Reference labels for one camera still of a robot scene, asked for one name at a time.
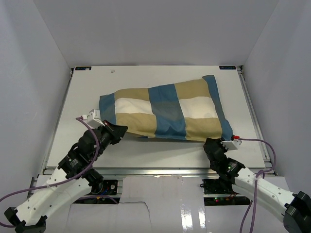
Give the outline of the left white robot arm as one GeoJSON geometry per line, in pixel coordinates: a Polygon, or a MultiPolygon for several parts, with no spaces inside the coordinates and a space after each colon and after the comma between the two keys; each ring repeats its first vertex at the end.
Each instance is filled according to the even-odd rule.
{"type": "Polygon", "coordinates": [[[87,195],[96,198],[108,193],[110,186],[93,164],[109,145],[119,143],[127,130],[127,126],[108,121],[96,129],[88,127],[45,184],[32,188],[34,194],[24,203],[5,211],[10,227],[17,233],[42,233],[47,219],[57,210],[87,195]]]}

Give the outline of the checkered blue beige pillowcase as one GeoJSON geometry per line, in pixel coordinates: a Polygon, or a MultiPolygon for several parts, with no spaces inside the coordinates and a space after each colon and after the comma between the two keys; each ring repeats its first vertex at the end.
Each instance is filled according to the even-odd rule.
{"type": "Polygon", "coordinates": [[[151,88],[129,88],[100,96],[102,120],[127,126],[138,137],[204,142],[230,140],[214,75],[151,88]]]}

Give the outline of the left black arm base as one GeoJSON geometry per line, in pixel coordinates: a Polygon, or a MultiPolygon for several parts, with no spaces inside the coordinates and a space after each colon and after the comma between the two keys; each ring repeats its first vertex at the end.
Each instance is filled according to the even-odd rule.
{"type": "Polygon", "coordinates": [[[118,180],[100,178],[91,185],[92,195],[116,195],[118,189],[118,180]]]}

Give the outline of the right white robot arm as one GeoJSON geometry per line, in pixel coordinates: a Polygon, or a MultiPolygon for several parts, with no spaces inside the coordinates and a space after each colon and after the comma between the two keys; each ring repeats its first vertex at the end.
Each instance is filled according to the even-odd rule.
{"type": "Polygon", "coordinates": [[[252,172],[241,162],[227,157],[229,150],[237,150],[244,139],[232,136],[231,140],[208,138],[203,146],[210,168],[219,175],[219,187],[224,193],[237,193],[250,199],[252,219],[260,205],[276,217],[289,233],[311,231],[311,198],[299,191],[293,193],[265,179],[273,168],[252,172]]]}

